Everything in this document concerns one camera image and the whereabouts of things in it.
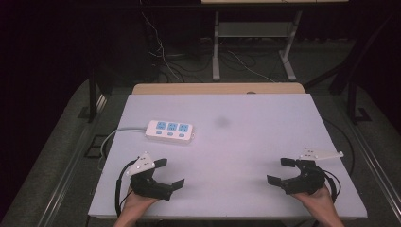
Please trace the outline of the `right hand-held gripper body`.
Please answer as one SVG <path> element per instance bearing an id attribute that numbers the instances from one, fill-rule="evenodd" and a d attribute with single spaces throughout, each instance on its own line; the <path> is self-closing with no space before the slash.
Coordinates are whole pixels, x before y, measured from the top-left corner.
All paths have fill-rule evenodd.
<path id="1" fill-rule="evenodd" d="M 328 181 L 332 189 L 332 194 L 338 195 L 340 193 L 340 186 L 336 186 L 334 180 L 327 175 L 327 171 L 317 166 L 316 162 L 341 158 L 342 156 L 343 153 L 341 151 L 305 148 L 297 159 L 293 159 L 296 161 L 296 167 L 300 170 L 300 175 L 282 180 L 280 187 L 287 194 L 308 193 L 311 195 L 322 188 L 325 181 Z"/>

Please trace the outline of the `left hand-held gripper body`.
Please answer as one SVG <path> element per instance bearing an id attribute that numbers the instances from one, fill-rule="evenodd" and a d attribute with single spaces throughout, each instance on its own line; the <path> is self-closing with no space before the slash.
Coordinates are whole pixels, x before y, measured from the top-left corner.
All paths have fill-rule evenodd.
<path id="1" fill-rule="evenodd" d="M 154 162 L 151 156 L 145 152 L 129 165 L 126 175 L 130 177 L 130 187 L 136 195 L 169 201 L 173 193 L 172 186 L 158 183 L 153 179 L 153 174 L 157 169 Z"/>

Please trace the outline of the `person's left hand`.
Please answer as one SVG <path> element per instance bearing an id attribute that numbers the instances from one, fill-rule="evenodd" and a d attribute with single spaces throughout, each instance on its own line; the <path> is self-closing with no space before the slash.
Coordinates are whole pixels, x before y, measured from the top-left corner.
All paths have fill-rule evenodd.
<path id="1" fill-rule="evenodd" d="M 129 188 L 120 217 L 139 219 L 147 212 L 150 206 L 157 201 L 158 199 L 136 195 L 133 190 Z"/>

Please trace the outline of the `person's right hand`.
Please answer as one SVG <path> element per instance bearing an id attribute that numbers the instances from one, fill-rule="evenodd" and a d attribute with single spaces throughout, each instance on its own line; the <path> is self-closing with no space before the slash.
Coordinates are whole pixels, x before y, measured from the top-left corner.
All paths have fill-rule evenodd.
<path id="1" fill-rule="evenodd" d="M 337 211 L 326 186 L 323 186 L 311 195 L 296 193 L 292 194 L 292 197 L 300 201 L 316 220 L 323 216 L 337 216 Z"/>

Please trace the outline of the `white power strip blue sockets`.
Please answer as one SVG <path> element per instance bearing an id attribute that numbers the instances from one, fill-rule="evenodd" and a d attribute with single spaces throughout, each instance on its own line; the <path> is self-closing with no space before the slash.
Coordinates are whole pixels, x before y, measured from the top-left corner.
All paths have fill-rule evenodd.
<path id="1" fill-rule="evenodd" d="M 188 123 L 151 120 L 145 136 L 157 141 L 188 144 L 194 137 L 194 127 Z"/>

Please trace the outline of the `dark metal stand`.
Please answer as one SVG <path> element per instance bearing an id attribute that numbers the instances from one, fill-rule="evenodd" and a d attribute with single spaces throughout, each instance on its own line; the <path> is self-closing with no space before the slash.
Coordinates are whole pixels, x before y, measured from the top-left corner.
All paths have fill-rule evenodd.
<path id="1" fill-rule="evenodd" d="M 106 95 L 110 92 L 111 84 L 105 70 L 93 68 L 90 71 L 89 81 L 89 120 L 91 123 L 97 114 L 97 101 L 100 95 Z"/>
<path id="2" fill-rule="evenodd" d="M 364 108 L 357 106 L 357 85 L 354 82 L 348 84 L 347 115 L 354 125 L 372 120 Z"/>

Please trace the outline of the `grey metal frame table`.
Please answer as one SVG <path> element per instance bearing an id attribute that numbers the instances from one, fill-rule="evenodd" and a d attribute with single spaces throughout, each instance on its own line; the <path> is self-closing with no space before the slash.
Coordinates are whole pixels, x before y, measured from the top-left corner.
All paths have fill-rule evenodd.
<path id="1" fill-rule="evenodd" d="M 205 6 L 221 5 L 222 7 L 239 7 L 244 9 L 246 5 L 252 7 L 303 7 L 321 6 L 323 4 L 341 4 L 348 0 L 201 0 Z M 212 79 L 220 81 L 218 41 L 220 38 L 285 38 L 286 46 L 278 54 L 290 81 L 295 81 L 296 76 L 291 66 L 288 55 L 295 40 L 295 36 L 302 18 L 303 10 L 296 9 L 291 21 L 279 22 L 222 22 L 220 20 L 221 9 L 215 10 L 213 55 L 212 55 Z"/>

